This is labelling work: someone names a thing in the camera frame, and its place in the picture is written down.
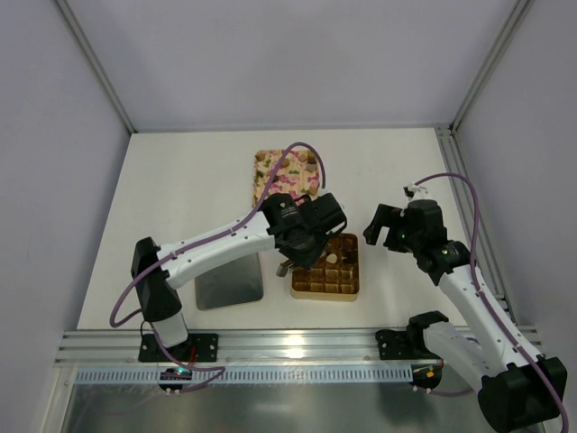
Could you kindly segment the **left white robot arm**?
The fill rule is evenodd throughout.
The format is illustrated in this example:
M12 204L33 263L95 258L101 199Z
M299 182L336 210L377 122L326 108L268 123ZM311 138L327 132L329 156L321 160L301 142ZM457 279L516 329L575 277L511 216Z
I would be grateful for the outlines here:
M188 329L178 289L217 267L272 250L309 269L346 226L331 193L316 199L274 193L244 219L209 235L165 245L145 237L134 247L131 268L142 316L164 347L180 345Z

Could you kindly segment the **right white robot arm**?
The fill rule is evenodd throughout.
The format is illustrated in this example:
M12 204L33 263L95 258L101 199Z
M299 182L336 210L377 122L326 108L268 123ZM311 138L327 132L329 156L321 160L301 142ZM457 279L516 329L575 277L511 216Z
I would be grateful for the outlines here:
M518 330L484 284L465 244L448 238L443 213L432 199L412 198L404 208L380 204L363 231L375 245L410 253L417 267L457 307L473 334L468 340L438 311L410 318L408 339L419 352L446 361L476 393L481 413L497 432L512 432L561 418L567 371Z

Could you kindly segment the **metal tongs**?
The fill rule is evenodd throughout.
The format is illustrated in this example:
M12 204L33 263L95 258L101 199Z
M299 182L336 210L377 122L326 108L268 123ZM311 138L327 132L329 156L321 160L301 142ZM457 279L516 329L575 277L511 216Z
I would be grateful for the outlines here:
M286 260L281 263L276 270L276 275L280 278L284 278L294 267L294 263L291 260Z

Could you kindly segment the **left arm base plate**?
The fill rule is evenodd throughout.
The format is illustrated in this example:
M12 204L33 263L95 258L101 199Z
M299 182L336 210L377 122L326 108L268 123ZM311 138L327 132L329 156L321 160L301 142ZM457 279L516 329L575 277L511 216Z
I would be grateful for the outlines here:
M218 334L189 333L183 343L168 347L170 355L182 363L215 363L218 351ZM144 334L138 355L141 363L163 363L169 358L162 352L154 334Z

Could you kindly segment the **silver tin lid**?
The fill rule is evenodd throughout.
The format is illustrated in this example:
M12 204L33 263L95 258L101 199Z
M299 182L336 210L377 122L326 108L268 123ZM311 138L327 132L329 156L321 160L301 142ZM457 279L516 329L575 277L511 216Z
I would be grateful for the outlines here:
M203 311L259 301L264 294L258 254L245 255L195 279L197 308Z

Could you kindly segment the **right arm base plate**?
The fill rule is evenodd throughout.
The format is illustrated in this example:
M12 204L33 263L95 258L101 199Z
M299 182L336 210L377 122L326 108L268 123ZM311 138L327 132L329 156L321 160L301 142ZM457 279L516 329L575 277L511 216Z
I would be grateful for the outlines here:
M404 330L381 329L375 333L375 339L381 361L410 360L414 355Z

